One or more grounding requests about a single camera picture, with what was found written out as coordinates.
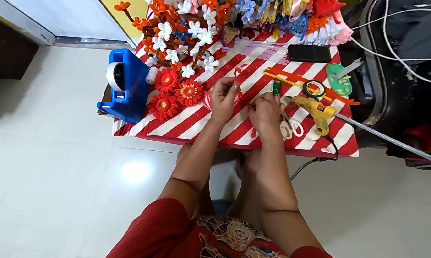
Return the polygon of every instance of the black phone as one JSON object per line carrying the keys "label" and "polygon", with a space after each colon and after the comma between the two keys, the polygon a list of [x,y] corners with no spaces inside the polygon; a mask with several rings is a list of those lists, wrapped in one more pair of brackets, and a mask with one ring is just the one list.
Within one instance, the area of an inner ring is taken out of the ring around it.
{"label": "black phone", "polygon": [[290,61],[328,63],[332,59],[328,46],[289,45],[288,51]]}

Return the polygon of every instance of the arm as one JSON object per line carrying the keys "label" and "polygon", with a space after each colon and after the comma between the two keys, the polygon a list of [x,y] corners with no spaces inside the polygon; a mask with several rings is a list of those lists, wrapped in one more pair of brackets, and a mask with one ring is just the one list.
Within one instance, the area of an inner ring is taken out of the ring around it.
{"label": "arm", "polygon": [[260,167],[257,172],[260,221],[266,235],[287,255],[302,246],[322,248],[306,224],[289,180],[286,154],[278,122],[279,97],[270,92],[255,101],[249,110],[251,121],[262,139]]}
{"label": "arm", "polygon": [[233,114],[233,101],[239,91],[239,85],[232,86],[233,78],[229,77],[219,79],[214,85],[210,96],[211,118],[188,153],[174,168],[171,178],[158,197],[174,198],[181,202],[189,218],[209,177],[220,132]]}

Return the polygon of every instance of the hand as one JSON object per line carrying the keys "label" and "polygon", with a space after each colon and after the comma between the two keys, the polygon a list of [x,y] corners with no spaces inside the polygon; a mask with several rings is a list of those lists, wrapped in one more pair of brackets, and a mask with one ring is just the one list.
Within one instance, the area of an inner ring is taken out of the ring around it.
{"label": "hand", "polygon": [[233,84],[232,77],[223,77],[218,79],[211,91],[211,120],[217,123],[226,124],[233,114],[233,103],[235,102],[236,93],[239,90],[239,84]]}
{"label": "hand", "polygon": [[254,100],[253,106],[248,106],[249,117],[260,138],[263,135],[279,133],[279,116],[286,105],[281,103],[280,96],[265,92]]}

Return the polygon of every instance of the red and white striped tablecloth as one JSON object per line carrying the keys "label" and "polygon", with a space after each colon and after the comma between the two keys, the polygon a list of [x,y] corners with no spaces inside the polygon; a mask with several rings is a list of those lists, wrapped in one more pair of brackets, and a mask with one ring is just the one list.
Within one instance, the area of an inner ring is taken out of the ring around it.
{"label": "red and white striped tablecloth", "polygon": [[[283,38],[274,40],[269,32],[261,32],[254,40],[281,42],[287,44],[297,44],[299,38],[292,34],[286,34]],[[209,50],[214,53],[222,47],[219,41],[214,40]],[[244,96],[251,102],[264,92],[271,91],[272,78],[264,75],[263,71],[267,67],[275,67],[289,73],[294,73],[303,76],[307,79],[315,79],[323,81],[328,86],[327,74],[325,72],[325,63],[311,62],[289,62],[287,65],[282,65],[277,62],[283,59],[284,53],[276,52],[268,61],[255,58],[255,51],[250,56],[244,56],[230,51],[226,56],[220,59],[220,65],[214,73],[196,70],[195,74],[190,78],[200,82],[205,89],[210,89],[214,83],[221,77],[234,76],[235,67],[243,66],[241,74],[237,76],[237,80],[241,82],[241,91]],[[340,56],[336,47],[330,48],[332,60],[330,63],[340,63]],[[137,56],[141,60],[146,61],[148,56],[144,56],[142,46],[138,46]],[[186,58],[182,61],[183,65],[187,65],[192,60]],[[293,85],[283,84],[281,87],[281,96],[305,96],[301,88]],[[349,105],[344,104],[339,100],[327,101],[320,99],[324,105],[330,105],[337,111],[347,117],[351,117]],[[286,108],[286,113],[290,118],[293,118],[301,123],[304,128],[302,137],[293,136],[290,140],[284,142],[287,154],[300,156],[321,156],[333,157],[335,150],[330,142],[318,136],[315,133],[316,124],[314,120],[308,116],[302,108]],[[174,144],[184,144],[194,142],[199,132],[202,130],[206,122],[209,120],[211,112],[203,107],[202,103],[193,107],[185,108],[180,114],[168,121],[160,121],[155,119],[152,114],[148,114],[142,121],[136,124],[126,124],[125,122],[115,119],[113,125],[113,133],[115,136],[132,135],[139,138],[163,141]],[[341,156],[359,156],[359,148],[354,136],[354,129],[343,120],[330,118],[329,136],[335,141]],[[233,115],[222,130],[220,135],[220,148],[239,148],[239,149],[260,149],[261,141],[258,134],[255,138],[251,138],[252,123],[250,122],[247,107],[244,102],[238,102],[235,105]]]}

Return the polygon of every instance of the blue tape dispenser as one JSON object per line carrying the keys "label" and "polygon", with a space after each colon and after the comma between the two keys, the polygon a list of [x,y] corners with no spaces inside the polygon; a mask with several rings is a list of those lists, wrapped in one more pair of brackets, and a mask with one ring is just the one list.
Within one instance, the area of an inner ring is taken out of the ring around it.
{"label": "blue tape dispenser", "polygon": [[98,109],[126,123],[142,120],[150,84],[145,81],[149,67],[128,49],[110,52],[106,77],[112,101],[98,102]]}

